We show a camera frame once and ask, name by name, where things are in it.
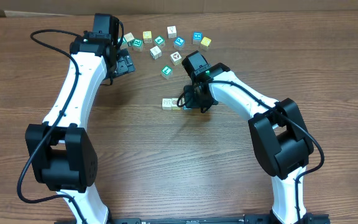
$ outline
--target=green block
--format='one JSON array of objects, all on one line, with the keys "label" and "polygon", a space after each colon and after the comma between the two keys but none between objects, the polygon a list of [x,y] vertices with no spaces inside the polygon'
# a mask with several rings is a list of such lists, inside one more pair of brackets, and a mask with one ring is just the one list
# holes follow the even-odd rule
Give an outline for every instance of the green block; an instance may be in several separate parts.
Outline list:
[{"label": "green block", "polygon": [[158,36],[156,39],[154,39],[154,41],[155,41],[155,43],[156,43],[157,45],[160,45],[160,44],[162,44],[165,40],[164,40],[164,38],[163,38],[162,36]]},{"label": "green block", "polygon": [[142,40],[135,39],[135,40],[134,40],[134,43],[133,43],[133,46],[134,46],[134,47],[141,47],[142,44],[143,44],[143,41],[142,41]]},{"label": "green block", "polygon": [[169,75],[172,72],[172,68],[170,68],[169,66],[165,66],[162,70],[162,73]]}]

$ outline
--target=yellow block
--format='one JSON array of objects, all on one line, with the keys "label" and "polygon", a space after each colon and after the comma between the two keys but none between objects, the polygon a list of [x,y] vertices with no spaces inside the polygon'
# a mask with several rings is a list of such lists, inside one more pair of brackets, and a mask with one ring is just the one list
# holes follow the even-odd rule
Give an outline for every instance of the yellow block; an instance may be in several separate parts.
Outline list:
[{"label": "yellow block", "polygon": [[143,39],[149,39],[152,38],[152,32],[151,31],[143,31]]},{"label": "yellow block", "polygon": [[203,40],[201,41],[201,45],[204,45],[205,47],[209,47],[211,41],[212,41],[211,39],[204,37]]}]

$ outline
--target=wooden block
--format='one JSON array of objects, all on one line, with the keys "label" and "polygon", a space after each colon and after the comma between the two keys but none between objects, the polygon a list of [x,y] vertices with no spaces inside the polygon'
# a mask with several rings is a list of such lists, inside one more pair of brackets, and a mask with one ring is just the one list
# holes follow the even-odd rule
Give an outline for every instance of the wooden block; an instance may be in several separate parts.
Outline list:
[{"label": "wooden block", "polygon": [[154,60],[162,56],[162,52],[158,46],[151,48],[150,54],[152,55]]},{"label": "wooden block", "polygon": [[151,31],[143,31],[143,42],[145,44],[151,44],[153,42]]},{"label": "wooden block", "polygon": [[172,98],[172,109],[173,110],[180,110],[181,108],[177,106],[178,98]]},{"label": "wooden block", "polygon": [[171,98],[163,98],[162,99],[162,109],[163,110],[172,110],[172,99]]},{"label": "wooden block", "polygon": [[177,36],[177,27],[175,26],[171,26],[171,27],[167,27],[168,30],[168,38],[175,38]]},{"label": "wooden block", "polygon": [[203,33],[202,32],[194,32],[193,33],[193,44],[200,44],[201,40],[203,39]]},{"label": "wooden block", "polygon": [[177,50],[181,50],[183,49],[185,46],[185,40],[181,37],[178,37],[174,42],[173,42],[173,47],[176,48]]},{"label": "wooden block", "polygon": [[169,67],[168,65],[166,65],[162,70],[161,70],[161,75],[166,78],[169,79],[172,75],[173,75],[173,70],[171,67]]},{"label": "wooden block", "polygon": [[126,49],[126,48],[128,48],[128,42],[127,42],[127,40],[126,40],[125,37],[124,37],[124,38],[122,38],[122,44],[121,44],[120,49]]},{"label": "wooden block", "polygon": [[132,33],[128,33],[128,34],[125,34],[124,35],[124,38],[127,40],[128,42],[128,47],[131,47],[132,44],[134,43],[135,41],[135,37],[132,35]]},{"label": "wooden block", "polygon": [[171,61],[172,61],[173,65],[180,64],[181,56],[180,56],[179,52],[175,52],[175,53],[171,54]]},{"label": "wooden block", "polygon": [[209,46],[211,45],[211,41],[212,41],[211,39],[204,37],[203,40],[201,41],[200,48],[203,50],[208,50]]},{"label": "wooden block", "polygon": [[160,35],[156,39],[154,39],[154,46],[158,46],[160,48],[165,47],[165,39]]},{"label": "wooden block", "polygon": [[143,51],[143,41],[142,40],[135,39],[133,46],[134,46],[134,50]]}]

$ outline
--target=block with printed symbol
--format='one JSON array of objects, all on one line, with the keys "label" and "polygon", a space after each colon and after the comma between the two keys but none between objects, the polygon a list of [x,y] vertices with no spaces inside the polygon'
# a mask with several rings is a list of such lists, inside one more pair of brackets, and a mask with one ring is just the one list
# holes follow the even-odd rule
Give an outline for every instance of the block with printed symbol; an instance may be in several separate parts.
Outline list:
[{"label": "block with printed symbol", "polygon": [[134,47],[134,50],[136,51],[143,51],[143,41],[139,39],[135,39],[134,43],[132,45]]},{"label": "block with printed symbol", "polygon": [[156,39],[154,39],[154,45],[160,48],[165,47],[165,39],[160,35]]},{"label": "block with printed symbol", "polygon": [[155,46],[150,49],[150,55],[153,57],[153,59],[157,59],[162,56],[162,52],[158,46]]},{"label": "block with printed symbol", "polygon": [[171,108],[173,110],[180,110],[181,108],[177,106],[178,98],[172,98]]},{"label": "block with printed symbol", "polygon": [[203,50],[208,50],[209,46],[211,45],[211,41],[212,41],[211,39],[204,37],[203,40],[201,41],[200,48]]},{"label": "block with printed symbol", "polygon": [[122,38],[122,43],[121,43],[120,49],[126,49],[126,48],[128,48],[128,42],[127,42],[127,40],[126,40],[125,37],[124,37],[124,38]]},{"label": "block with printed symbol", "polygon": [[135,41],[135,37],[132,35],[132,33],[125,34],[124,38],[127,40],[128,47],[132,47],[132,44]]},{"label": "block with printed symbol", "polygon": [[143,31],[143,42],[145,44],[151,44],[153,42],[151,31]]},{"label": "block with printed symbol", "polygon": [[167,27],[167,30],[168,30],[168,38],[169,39],[175,38],[177,36],[177,27],[170,26],[170,27]]},{"label": "block with printed symbol", "polygon": [[185,40],[181,37],[178,37],[174,42],[173,42],[173,47],[176,48],[177,50],[181,50],[183,49],[185,46]]},{"label": "block with printed symbol", "polygon": [[165,66],[162,70],[161,70],[161,75],[166,78],[169,79],[172,75],[173,75],[173,70],[171,67],[169,66]]},{"label": "block with printed symbol", "polygon": [[180,56],[179,52],[175,52],[175,53],[171,54],[171,61],[172,61],[173,65],[180,64],[181,56]]},{"label": "block with printed symbol", "polygon": [[194,32],[193,33],[193,44],[200,44],[201,40],[203,39],[203,33],[202,32]]},{"label": "block with printed symbol", "polygon": [[172,99],[171,98],[163,98],[162,99],[162,109],[163,110],[172,110]]}]

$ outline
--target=white block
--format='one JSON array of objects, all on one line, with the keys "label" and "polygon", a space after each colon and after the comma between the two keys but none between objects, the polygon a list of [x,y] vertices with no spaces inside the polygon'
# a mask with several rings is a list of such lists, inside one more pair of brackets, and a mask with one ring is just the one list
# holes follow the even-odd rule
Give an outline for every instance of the white block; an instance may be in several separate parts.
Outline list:
[{"label": "white block", "polygon": [[180,62],[181,62],[181,56],[180,56],[179,52],[175,52],[175,53],[171,54],[171,62],[172,62],[174,65],[180,64]]},{"label": "white block", "polygon": [[168,30],[168,38],[175,38],[177,36],[177,27],[171,26],[167,27]]},{"label": "white block", "polygon": [[172,110],[172,99],[163,98],[162,99],[162,109],[163,110]]},{"label": "white block", "polygon": [[162,52],[158,46],[155,46],[150,49],[150,54],[153,57],[153,59],[157,59],[162,56]]},{"label": "white block", "polygon": [[173,110],[180,110],[181,108],[177,106],[178,98],[172,98],[172,109]]},{"label": "white block", "polygon": [[132,33],[125,34],[124,38],[128,42],[128,47],[132,47],[132,44],[134,43],[135,40],[135,37],[132,35]]}]

